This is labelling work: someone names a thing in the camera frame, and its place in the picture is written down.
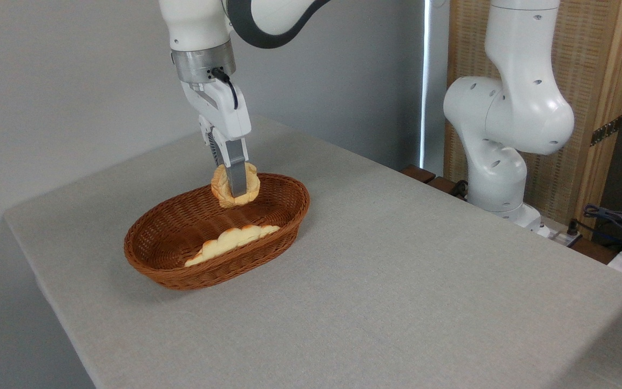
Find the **grey-white gripper finger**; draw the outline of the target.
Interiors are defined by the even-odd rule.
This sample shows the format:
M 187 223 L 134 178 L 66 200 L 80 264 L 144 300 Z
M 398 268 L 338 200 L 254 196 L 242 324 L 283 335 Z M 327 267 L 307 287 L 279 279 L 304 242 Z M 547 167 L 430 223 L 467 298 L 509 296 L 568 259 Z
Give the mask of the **grey-white gripper finger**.
M 225 165 L 225 155 L 222 152 L 223 148 L 221 148 L 220 143 L 218 143 L 217 128 L 202 114 L 198 116 L 198 123 L 200 125 L 202 137 L 205 141 L 205 144 L 210 148 L 215 164 L 217 166 Z
M 231 195 L 236 198 L 247 192 L 247 178 L 245 163 L 248 161 L 248 152 L 244 138 L 225 142 L 223 155 L 227 179 Z

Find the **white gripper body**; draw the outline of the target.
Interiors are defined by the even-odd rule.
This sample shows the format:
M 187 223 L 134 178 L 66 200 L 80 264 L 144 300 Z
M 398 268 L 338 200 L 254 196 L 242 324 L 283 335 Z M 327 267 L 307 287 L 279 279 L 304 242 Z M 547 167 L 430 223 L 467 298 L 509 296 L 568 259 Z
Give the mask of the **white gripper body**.
M 212 123 L 225 140 L 238 140 L 250 133 L 251 120 L 239 87 L 232 93 L 229 84 L 222 81 L 181 82 L 181 86 L 190 105 Z

